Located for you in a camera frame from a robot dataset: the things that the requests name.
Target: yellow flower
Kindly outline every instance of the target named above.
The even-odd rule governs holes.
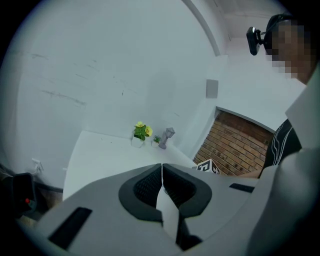
[[[140,121],[135,125],[135,127],[143,127],[143,126],[144,126],[144,123]]]
[[[152,129],[151,129],[151,127],[150,126],[147,126],[146,128],[145,128],[145,133],[146,134],[148,134],[149,135],[149,137],[152,135]]]

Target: ceiling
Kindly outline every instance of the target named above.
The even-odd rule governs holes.
[[[276,0],[211,0],[220,9],[231,38],[245,38],[249,27],[264,31],[271,16],[286,9]]]

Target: white table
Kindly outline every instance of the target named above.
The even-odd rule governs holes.
[[[165,150],[151,147],[151,141],[136,148],[127,138],[82,131],[69,161],[62,198],[67,199],[96,180],[159,163],[196,166],[170,144],[170,139]]]

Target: baseboard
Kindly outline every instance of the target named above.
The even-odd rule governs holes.
[[[45,185],[45,184],[43,184],[43,183],[39,183],[39,182],[36,182],[36,181],[34,182],[34,184],[35,184],[39,189],[49,190],[49,191],[58,192],[58,193],[63,193],[63,192],[64,192],[63,188]]]

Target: person's arm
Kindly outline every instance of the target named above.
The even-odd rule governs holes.
[[[255,170],[255,171],[252,171],[252,172],[249,172],[249,173],[246,173],[246,174],[239,175],[238,177],[241,177],[241,178],[255,178],[255,179],[257,179],[259,177],[260,173],[261,173],[260,170]]]

